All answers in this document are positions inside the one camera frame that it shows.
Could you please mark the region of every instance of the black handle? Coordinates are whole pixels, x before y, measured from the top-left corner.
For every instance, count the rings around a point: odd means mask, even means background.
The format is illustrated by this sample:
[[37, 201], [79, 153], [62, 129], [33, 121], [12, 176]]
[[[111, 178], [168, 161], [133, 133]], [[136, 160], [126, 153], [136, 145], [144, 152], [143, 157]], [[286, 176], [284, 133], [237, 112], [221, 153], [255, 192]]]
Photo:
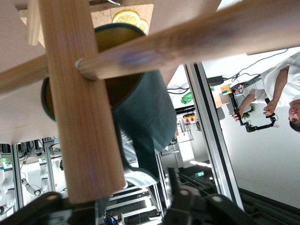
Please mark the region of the black handle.
[[[269, 98], [265, 98], [264, 101], [265, 101], [267, 104], [269, 104], [270, 99], [269, 99]], [[271, 118], [271, 117], [273, 117], [273, 116], [275, 116], [275, 113], [273, 113], [273, 114], [270, 115], [270, 116], [266, 116], [266, 118]]]

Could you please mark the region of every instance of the white shirt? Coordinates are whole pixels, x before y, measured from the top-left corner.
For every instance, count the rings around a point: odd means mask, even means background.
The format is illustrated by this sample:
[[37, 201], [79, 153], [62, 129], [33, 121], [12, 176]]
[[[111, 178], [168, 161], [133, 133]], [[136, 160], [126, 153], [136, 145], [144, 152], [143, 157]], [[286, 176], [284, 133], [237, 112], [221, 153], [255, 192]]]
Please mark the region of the white shirt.
[[300, 99], [300, 52], [298, 52], [261, 74], [264, 89], [255, 90], [256, 100], [253, 103], [265, 103], [266, 98], [273, 99], [275, 82], [279, 71], [283, 68], [288, 69], [287, 83], [277, 106], [289, 106], [290, 102]]

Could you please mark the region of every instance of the white robot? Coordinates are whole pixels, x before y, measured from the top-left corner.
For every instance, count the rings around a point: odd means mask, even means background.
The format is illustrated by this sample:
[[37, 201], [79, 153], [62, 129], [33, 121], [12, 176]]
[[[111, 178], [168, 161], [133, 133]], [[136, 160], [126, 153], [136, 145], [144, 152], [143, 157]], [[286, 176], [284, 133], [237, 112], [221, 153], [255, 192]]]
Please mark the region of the white robot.
[[[40, 165], [40, 178], [41, 178], [41, 188], [35, 190], [26, 180], [26, 178], [22, 178], [22, 184], [26, 187], [27, 191], [32, 196], [42, 195], [48, 188], [48, 169], [47, 162], [45, 158], [39, 159]], [[5, 193], [5, 204], [0, 206], [0, 217], [1, 215], [6, 214], [11, 208], [13, 208], [15, 204], [15, 184], [13, 178], [13, 168], [11, 163], [4, 162], [4, 181], [1, 184], [1, 189], [7, 190]]]
[[5, 193], [5, 204], [0, 206], [0, 215], [7, 213], [15, 204], [15, 184], [13, 180], [13, 168], [9, 166], [4, 169], [4, 181], [1, 189], [7, 190]]

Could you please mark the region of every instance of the metal frame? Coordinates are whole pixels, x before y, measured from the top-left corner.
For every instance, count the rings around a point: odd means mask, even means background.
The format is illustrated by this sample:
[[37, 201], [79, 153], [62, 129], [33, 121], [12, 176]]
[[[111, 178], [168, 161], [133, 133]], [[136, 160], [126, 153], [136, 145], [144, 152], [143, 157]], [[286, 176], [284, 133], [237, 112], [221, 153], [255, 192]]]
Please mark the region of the metal frame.
[[238, 186], [203, 65], [202, 63], [185, 65], [185, 71], [206, 141], [217, 191], [219, 194], [228, 197], [243, 210]]
[[45, 152], [46, 152], [46, 159], [47, 159], [47, 168], [48, 168], [48, 178], [49, 178], [49, 191], [55, 191], [55, 181], [54, 181], [54, 174], [53, 174], [53, 168], [52, 168], [52, 161], [51, 161], [51, 154], [50, 154], [50, 148], [49, 146], [45, 146]]
[[167, 209], [169, 209], [171, 200], [169, 199], [168, 194], [167, 194], [167, 184], [165, 182], [165, 174], [164, 174], [163, 166], [161, 164], [160, 154], [156, 155], [156, 162], [157, 162], [157, 166], [158, 166], [160, 185], [161, 185], [161, 189], [162, 189], [163, 196], [165, 199], [165, 206]]
[[24, 206], [22, 179], [19, 163], [19, 150], [16, 144], [10, 145], [11, 161], [13, 165], [14, 184], [15, 184], [15, 206], [16, 210], [20, 210]]

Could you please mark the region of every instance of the lemon slice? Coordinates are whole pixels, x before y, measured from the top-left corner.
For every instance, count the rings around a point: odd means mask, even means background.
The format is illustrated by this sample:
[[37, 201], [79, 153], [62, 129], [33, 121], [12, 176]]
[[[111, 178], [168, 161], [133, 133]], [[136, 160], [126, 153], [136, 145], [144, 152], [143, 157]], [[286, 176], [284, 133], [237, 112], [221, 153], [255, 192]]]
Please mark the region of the lemon slice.
[[129, 23], [131, 25], [140, 26], [140, 16], [132, 10], [124, 10], [118, 12], [112, 19], [113, 23]]
[[141, 23], [140, 23], [140, 26], [139, 28], [144, 32], [146, 33], [149, 29], [149, 25], [147, 23], [147, 21], [145, 21], [144, 19], [141, 19]]

